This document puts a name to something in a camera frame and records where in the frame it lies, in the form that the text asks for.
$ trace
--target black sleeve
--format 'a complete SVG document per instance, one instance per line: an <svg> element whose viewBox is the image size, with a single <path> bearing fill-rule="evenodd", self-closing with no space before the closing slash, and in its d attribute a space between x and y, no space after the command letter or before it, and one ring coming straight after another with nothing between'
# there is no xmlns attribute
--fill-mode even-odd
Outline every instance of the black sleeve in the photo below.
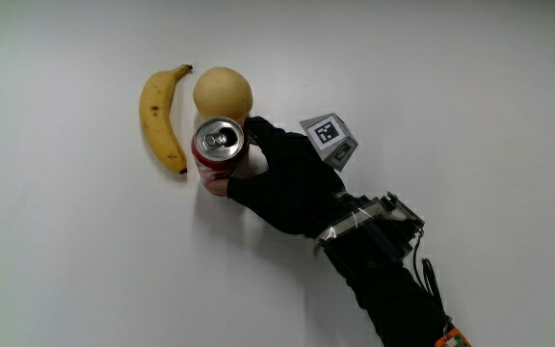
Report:
<svg viewBox="0 0 555 347"><path fill-rule="evenodd" d="M342 240L334 241L339 245ZM437 300L417 284L402 262L379 265L365 261L349 248L348 242L341 249L343 254L350 253L349 261L360 263L355 274L352 267L345 267L327 249L325 253L355 292L358 305L367 310L384 346L433 347L442 337L448 316Z"/></svg>

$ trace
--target marker cube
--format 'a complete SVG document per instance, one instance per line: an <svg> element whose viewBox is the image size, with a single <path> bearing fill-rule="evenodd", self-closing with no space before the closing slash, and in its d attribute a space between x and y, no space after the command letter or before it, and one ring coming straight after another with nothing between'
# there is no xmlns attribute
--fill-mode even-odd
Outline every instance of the marker cube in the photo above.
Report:
<svg viewBox="0 0 555 347"><path fill-rule="evenodd" d="M338 171L342 171L351 158L357 140L344 120L335 113L299 122L320 158Z"/></svg>

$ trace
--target orange connector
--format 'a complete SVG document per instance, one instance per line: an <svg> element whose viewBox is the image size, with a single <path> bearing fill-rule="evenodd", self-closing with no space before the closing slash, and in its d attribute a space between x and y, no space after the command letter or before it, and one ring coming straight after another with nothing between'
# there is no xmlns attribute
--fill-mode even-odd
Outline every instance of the orange connector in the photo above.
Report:
<svg viewBox="0 0 555 347"><path fill-rule="evenodd" d="M453 329L446 336L436 341L434 347L472 347L472 345L460 330Z"/></svg>

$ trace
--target pull tab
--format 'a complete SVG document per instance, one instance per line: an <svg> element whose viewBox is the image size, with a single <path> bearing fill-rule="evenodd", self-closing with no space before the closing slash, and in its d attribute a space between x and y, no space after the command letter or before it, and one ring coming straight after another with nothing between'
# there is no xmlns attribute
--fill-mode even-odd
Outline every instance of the pull tab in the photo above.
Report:
<svg viewBox="0 0 555 347"><path fill-rule="evenodd" d="M237 133L228 127L223 127L218 132L207 134L204 142L209 147L230 147L237 143Z"/></svg>
<svg viewBox="0 0 555 347"><path fill-rule="evenodd" d="M204 137L204 142L209 147L220 147L226 145L228 138L223 133L213 133Z"/></svg>

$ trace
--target yellow ball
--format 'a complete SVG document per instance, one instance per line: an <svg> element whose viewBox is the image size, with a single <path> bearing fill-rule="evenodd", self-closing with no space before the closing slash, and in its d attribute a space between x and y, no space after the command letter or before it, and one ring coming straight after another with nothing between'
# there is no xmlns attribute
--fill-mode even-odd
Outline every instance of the yellow ball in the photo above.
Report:
<svg viewBox="0 0 555 347"><path fill-rule="evenodd" d="M194 86L194 103L206 119L228 117L241 121L253 104L250 83L231 68L210 68Z"/></svg>

